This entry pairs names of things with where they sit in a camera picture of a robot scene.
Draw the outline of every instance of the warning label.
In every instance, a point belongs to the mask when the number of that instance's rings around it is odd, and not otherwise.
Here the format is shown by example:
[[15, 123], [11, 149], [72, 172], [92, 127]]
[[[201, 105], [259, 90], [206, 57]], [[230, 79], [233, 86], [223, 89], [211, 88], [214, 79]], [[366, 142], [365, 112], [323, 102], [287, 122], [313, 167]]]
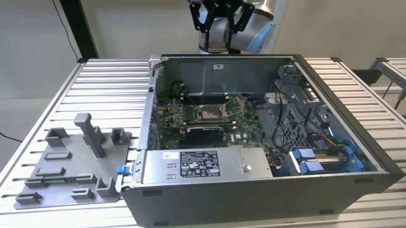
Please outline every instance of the warning label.
[[182, 177], [221, 176], [217, 151], [180, 152]]

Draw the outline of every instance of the blue latch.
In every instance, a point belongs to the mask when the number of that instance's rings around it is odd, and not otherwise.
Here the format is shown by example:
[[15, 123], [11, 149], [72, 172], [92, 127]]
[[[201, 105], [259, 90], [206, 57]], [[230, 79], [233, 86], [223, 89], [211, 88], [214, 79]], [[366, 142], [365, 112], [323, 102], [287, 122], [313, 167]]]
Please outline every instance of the blue latch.
[[345, 151], [345, 153], [347, 154], [349, 157], [351, 157], [354, 155], [351, 147], [346, 146], [343, 151]]
[[116, 174], [118, 175], [130, 175], [130, 166], [122, 165], [119, 168], [116, 168]]
[[363, 166], [363, 164], [362, 164], [362, 161], [357, 159], [357, 160], [354, 161], [353, 166], [351, 166], [351, 167], [347, 167], [346, 170], [347, 170], [349, 172], [363, 172], [365, 166]]

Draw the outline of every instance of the cable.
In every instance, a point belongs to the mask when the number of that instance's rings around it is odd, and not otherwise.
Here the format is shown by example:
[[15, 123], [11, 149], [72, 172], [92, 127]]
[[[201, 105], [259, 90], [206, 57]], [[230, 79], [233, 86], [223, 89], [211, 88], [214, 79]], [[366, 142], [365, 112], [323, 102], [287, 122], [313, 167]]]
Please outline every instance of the cable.
[[396, 110], [397, 110], [398, 107], [400, 107], [401, 101], [402, 101], [402, 100], [398, 100], [398, 102], [396, 103], [396, 106], [394, 106], [394, 109], [396, 109]]
[[7, 136], [6, 134], [3, 134], [2, 132], [0, 132], [0, 135], [4, 137], [4, 138], [7, 138], [7, 139], [11, 139], [11, 140], [15, 140], [15, 141], [18, 141], [18, 142], [23, 142], [22, 140], [19, 140], [19, 139], [15, 139], [15, 138], [12, 138], [12, 137], [10, 137], [10, 136]]
[[343, 138], [343, 137], [339, 137], [339, 136], [333, 136], [333, 137], [330, 137], [330, 140], [334, 141], [334, 139], [338, 139], [338, 140], [343, 141], [346, 144], [349, 144], [351, 150], [353, 150], [354, 152], [357, 152], [357, 147], [354, 146], [353, 142], [351, 142], [349, 139], [346, 139], [346, 138]]
[[275, 143], [275, 136], [277, 136], [278, 129], [281, 127], [281, 122], [282, 122], [282, 113], [283, 113], [283, 102], [282, 102], [282, 97], [281, 97], [281, 93], [279, 93], [279, 116], [278, 116], [275, 130], [273, 132], [271, 140], [273, 140], [274, 146], [283, 152], [285, 151], [283, 146], [278, 146]]
[[386, 88], [386, 90], [385, 90], [382, 99], [385, 98], [385, 96], [386, 96], [386, 94], [388, 94], [388, 91], [389, 91], [390, 87], [393, 86], [393, 83], [394, 83], [394, 82], [392, 81], [390, 84], [389, 84], [389, 86], [388, 86], [388, 88]]
[[307, 122], [309, 122], [311, 110], [313, 110], [313, 108], [310, 108], [310, 109], [307, 110], [307, 114], [306, 114], [306, 118], [305, 118], [305, 128], [307, 127]]
[[78, 54], [76, 54], [75, 49], [74, 49], [74, 46], [72, 46], [72, 42], [71, 42], [71, 38], [70, 38], [70, 33], [68, 33], [68, 30], [67, 30], [67, 28], [66, 28], [66, 26], [64, 26], [63, 19], [62, 19], [62, 15], [59, 14], [59, 10], [58, 10], [58, 8], [56, 8], [55, 0], [52, 0], [52, 3], [54, 3], [54, 7], [55, 7], [55, 10], [56, 10], [56, 13], [58, 13], [59, 21], [60, 21], [62, 24], [63, 24], [63, 28], [64, 28], [64, 31], [66, 31], [66, 36], [68, 37], [70, 46], [71, 46], [71, 49], [72, 49], [72, 52], [74, 52], [74, 54], [75, 54], [76, 61], [78, 61], [78, 60], [79, 60]]

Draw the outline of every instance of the slotted metal surface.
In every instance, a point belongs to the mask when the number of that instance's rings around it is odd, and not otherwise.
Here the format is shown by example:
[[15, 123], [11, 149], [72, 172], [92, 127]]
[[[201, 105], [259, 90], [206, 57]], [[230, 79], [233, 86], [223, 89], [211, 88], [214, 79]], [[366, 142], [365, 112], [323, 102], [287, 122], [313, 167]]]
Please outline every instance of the slotted metal surface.
[[390, 64], [406, 74], [406, 58], [386, 58]]
[[377, 58], [370, 68], [379, 70], [404, 90], [406, 89], [406, 58]]
[[[367, 128], [390, 157], [406, 171], [406, 125], [400, 115], [366, 88], [342, 63], [329, 58], [307, 59], [357, 119]], [[74, 70], [30, 132], [7, 170], [0, 174], [0, 225], [6, 227], [136, 227], [123, 200], [116, 203], [15, 210], [15, 195], [22, 191], [47, 143], [50, 127], [66, 127], [68, 134], [80, 133], [72, 124], [76, 113], [90, 112], [94, 125], [103, 132], [124, 127], [132, 132], [128, 162], [136, 158], [138, 135], [147, 92], [147, 60], [90, 60]], [[362, 197], [334, 216], [274, 219], [193, 226], [213, 227], [317, 227], [382, 228], [406, 224], [406, 178], [382, 194]]]

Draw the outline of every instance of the black pole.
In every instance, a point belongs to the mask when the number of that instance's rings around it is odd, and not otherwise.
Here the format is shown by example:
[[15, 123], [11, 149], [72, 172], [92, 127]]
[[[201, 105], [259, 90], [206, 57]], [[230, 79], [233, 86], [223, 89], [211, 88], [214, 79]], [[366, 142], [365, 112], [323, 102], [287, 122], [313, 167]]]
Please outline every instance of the black pole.
[[78, 43], [82, 58], [99, 58], [88, 21], [83, 12], [80, 0], [60, 0], [63, 12]]

